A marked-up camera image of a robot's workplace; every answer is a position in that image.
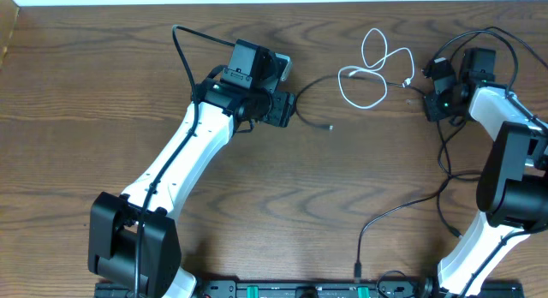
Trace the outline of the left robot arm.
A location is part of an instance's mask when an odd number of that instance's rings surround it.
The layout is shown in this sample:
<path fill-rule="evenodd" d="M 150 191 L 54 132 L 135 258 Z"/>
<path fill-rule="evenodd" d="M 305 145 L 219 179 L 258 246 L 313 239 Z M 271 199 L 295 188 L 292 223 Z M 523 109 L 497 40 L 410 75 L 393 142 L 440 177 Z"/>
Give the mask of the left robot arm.
<path fill-rule="evenodd" d="M 211 159 L 242 122 L 285 128 L 296 97 L 278 90 L 290 57 L 237 40 L 232 57 L 194 85 L 182 124 L 147 170 L 90 213 L 88 269 L 140 297 L 189 297 L 197 279 L 181 267 L 176 222 Z"/>

